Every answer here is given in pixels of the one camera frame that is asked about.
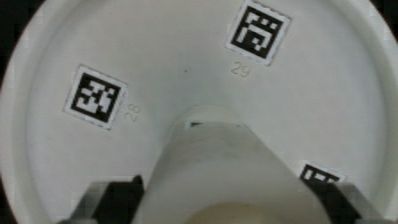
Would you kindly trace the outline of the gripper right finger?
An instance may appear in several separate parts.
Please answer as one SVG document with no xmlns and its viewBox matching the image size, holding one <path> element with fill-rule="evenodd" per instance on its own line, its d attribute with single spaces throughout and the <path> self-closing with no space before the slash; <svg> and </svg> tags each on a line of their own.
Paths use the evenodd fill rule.
<svg viewBox="0 0 398 224">
<path fill-rule="evenodd" d="M 322 203 L 331 224 L 386 224 L 360 188 L 347 182 L 306 181 Z"/>
</svg>

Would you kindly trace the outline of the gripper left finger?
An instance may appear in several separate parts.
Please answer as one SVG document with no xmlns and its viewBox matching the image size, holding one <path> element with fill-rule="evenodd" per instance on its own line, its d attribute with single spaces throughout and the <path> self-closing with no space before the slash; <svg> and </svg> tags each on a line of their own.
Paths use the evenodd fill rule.
<svg viewBox="0 0 398 224">
<path fill-rule="evenodd" d="M 145 196 L 145 179 L 95 182 L 72 216 L 58 224 L 132 224 Z"/>
</svg>

